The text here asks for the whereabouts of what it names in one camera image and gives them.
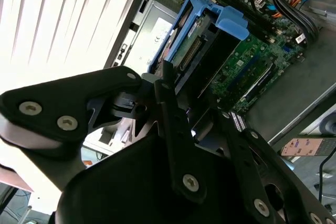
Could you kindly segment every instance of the green circuit board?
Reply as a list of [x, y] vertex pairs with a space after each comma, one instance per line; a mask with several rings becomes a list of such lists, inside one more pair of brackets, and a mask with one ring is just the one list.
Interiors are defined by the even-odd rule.
[[[212, 0], [226, 6], [226, 0]], [[235, 0], [252, 8], [251, 0]], [[241, 41], [224, 62], [209, 87], [216, 95], [221, 108], [240, 113], [248, 111], [262, 93], [268, 90], [292, 63], [304, 60], [304, 45], [296, 43], [296, 26], [284, 18], [274, 19], [258, 10], [258, 15], [269, 21], [275, 33], [267, 33], [265, 39], [250, 35]]]

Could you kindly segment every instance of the motherboard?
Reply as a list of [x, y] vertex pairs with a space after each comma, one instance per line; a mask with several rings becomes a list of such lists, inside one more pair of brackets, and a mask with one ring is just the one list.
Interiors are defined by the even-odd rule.
[[244, 13], [250, 35], [241, 41], [209, 84], [221, 108], [244, 113], [291, 64], [304, 60], [306, 42], [298, 41], [298, 28], [289, 20], [273, 18], [263, 2], [212, 0]]

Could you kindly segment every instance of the black wire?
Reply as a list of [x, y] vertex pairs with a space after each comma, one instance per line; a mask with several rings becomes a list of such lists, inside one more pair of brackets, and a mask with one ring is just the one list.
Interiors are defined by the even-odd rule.
[[305, 14], [292, 7], [286, 0], [273, 0], [275, 7], [286, 18], [296, 24], [304, 33], [307, 42], [314, 42], [318, 36], [318, 29]]
[[301, 7], [307, 2], [308, 0], [305, 0], [305, 1], [303, 1], [302, 3], [301, 3], [301, 5], [300, 5], [300, 7], [299, 7], [299, 9], [298, 10], [300, 10], [301, 9]]
[[11, 216], [13, 219], [15, 219], [16, 221], [18, 220], [18, 217], [14, 217], [11, 213], [9, 213], [9, 212], [7, 212], [6, 210], [4, 210], [4, 212], [6, 213], [6, 214], [8, 214], [9, 216]]
[[336, 147], [332, 150], [328, 157], [326, 157], [320, 164], [319, 177], [320, 177], [320, 188], [319, 188], [319, 201], [322, 202], [322, 193], [323, 193], [323, 166], [329, 159], [335, 154]]

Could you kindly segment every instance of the silver screw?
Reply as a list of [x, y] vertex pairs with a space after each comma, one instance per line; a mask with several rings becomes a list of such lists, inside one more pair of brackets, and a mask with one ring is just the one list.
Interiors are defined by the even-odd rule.
[[78, 122], [72, 116], [64, 115], [57, 120], [57, 125], [64, 131], [73, 131], [77, 128]]
[[335, 224], [331, 219], [326, 219], [327, 224]]
[[36, 102], [23, 102], [19, 106], [21, 113], [25, 115], [38, 115], [42, 111], [40, 104]]
[[166, 88], [166, 89], [169, 89], [169, 86], [166, 84], [166, 83], [163, 83], [162, 84], [162, 87]]
[[317, 217], [317, 215], [314, 214], [313, 212], [310, 213], [310, 218], [315, 224], [322, 224], [322, 221], [320, 220], [320, 218]]
[[252, 135], [252, 137], [254, 137], [254, 138], [258, 138], [257, 133], [255, 133], [254, 131], [251, 131], [251, 135]]
[[261, 199], [255, 199], [254, 206], [256, 207], [258, 212], [261, 213], [263, 216], [265, 217], [269, 216], [269, 209]]
[[131, 79], [136, 79], [135, 75], [132, 73], [128, 73], [127, 76]]
[[229, 115], [228, 113], [226, 113], [226, 112], [223, 112], [222, 115], [223, 115], [225, 118], [228, 118], [228, 119], [230, 118], [230, 115]]
[[183, 184], [189, 191], [194, 193], [200, 188], [197, 179], [191, 174], [185, 174], [183, 176]]

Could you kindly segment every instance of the label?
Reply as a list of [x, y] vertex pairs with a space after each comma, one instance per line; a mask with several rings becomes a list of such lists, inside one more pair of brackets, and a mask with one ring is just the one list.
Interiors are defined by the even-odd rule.
[[301, 34], [299, 37], [297, 37], [295, 40], [298, 44], [300, 44], [301, 42], [303, 42], [305, 40], [305, 35]]
[[159, 17], [152, 31], [140, 33], [125, 62], [125, 66], [130, 67], [138, 74], [146, 73], [148, 65], [151, 64], [171, 27], [171, 23]]
[[194, 30], [197, 27], [197, 22], [194, 23], [193, 27], [190, 29], [189, 33], [188, 33], [188, 38], [191, 36], [191, 34], [193, 34]]

